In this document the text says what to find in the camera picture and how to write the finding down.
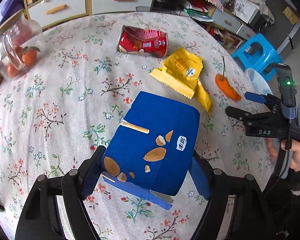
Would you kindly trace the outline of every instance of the purple object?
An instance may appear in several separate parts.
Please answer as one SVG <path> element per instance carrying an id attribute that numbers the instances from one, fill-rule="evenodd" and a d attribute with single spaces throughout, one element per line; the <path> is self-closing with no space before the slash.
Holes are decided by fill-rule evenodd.
<path id="1" fill-rule="evenodd" d="M 23 8 L 23 0 L 7 0 L 1 9 L 2 19 L 0 21 L 0 25 L 2 25 L 7 19 L 9 19 L 9 17 Z"/>

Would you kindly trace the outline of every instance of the plastic bowl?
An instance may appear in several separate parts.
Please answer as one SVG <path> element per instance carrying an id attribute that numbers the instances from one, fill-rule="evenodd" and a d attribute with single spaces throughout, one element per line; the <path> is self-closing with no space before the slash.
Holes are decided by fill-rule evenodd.
<path id="1" fill-rule="evenodd" d="M 268 83 L 257 71 L 252 68 L 248 68 L 244 73 L 246 77 L 251 81 L 252 86 L 256 92 L 262 95 L 273 95 Z"/>

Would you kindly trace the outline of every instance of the blue stool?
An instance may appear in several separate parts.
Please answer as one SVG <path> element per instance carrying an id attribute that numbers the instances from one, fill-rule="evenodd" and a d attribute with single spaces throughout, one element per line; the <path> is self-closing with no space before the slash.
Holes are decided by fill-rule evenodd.
<path id="1" fill-rule="evenodd" d="M 261 45 L 261 48 L 257 52 L 255 52 L 255 54 L 250 55 L 249 53 L 245 52 L 245 50 L 254 42 L 259 43 Z M 274 47 L 272 47 L 272 45 L 267 41 L 266 38 L 264 38 L 261 33 L 246 41 L 235 53 L 232 54 L 232 58 L 236 57 L 238 57 L 243 64 L 245 68 L 243 71 L 248 68 L 252 68 L 258 71 L 266 80 L 266 82 L 273 78 L 277 70 L 275 67 L 273 67 L 267 74 L 264 74 L 263 71 L 271 63 L 277 64 L 283 62 Z"/>

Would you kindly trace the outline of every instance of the red can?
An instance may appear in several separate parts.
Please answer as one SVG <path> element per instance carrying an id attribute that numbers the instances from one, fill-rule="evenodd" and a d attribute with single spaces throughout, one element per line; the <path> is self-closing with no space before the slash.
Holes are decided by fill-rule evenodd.
<path id="1" fill-rule="evenodd" d="M 164 57 L 167 54 L 168 35 L 159 30 L 123 26 L 117 51 L 129 54 Z"/>

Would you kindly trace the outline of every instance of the table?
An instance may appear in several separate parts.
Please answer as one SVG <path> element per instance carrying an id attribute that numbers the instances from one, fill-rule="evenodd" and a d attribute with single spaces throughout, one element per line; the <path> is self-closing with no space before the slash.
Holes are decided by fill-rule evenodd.
<path id="1" fill-rule="evenodd" d="M 116 52 L 122 25 L 166 31 L 169 54 L 183 46 L 203 57 L 200 79 L 213 100 L 212 114 L 195 98 L 188 100 L 150 77 L 162 59 Z M 90 158 L 98 145 L 107 146 L 141 90 L 197 108 L 198 154 L 229 175 L 251 173 L 261 189 L 265 187 L 272 163 L 263 140 L 246 137 L 225 108 L 252 113 L 265 109 L 244 98 L 234 103 L 219 91 L 214 78 L 223 71 L 222 55 L 225 74 L 239 94 L 253 92 L 253 87 L 231 56 L 191 19 L 141 12 L 89 16 L 46 31 L 44 44 L 45 56 L 27 75 L 0 86 L 0 201 L 6 208 L 0 223 L 9 239 L 14 239 L 37 176 L 62 176 Z M 189 173 L 173 199 L 167 211 L 100 178 L 85 205 L 102 240 L 190 239 L 207 201 L 198 195 Z M 220 239 L 226 234 L 233 200 L 229 198 Z M 66 237 L 73 239 L 60 198 L 58 203 Z"/>

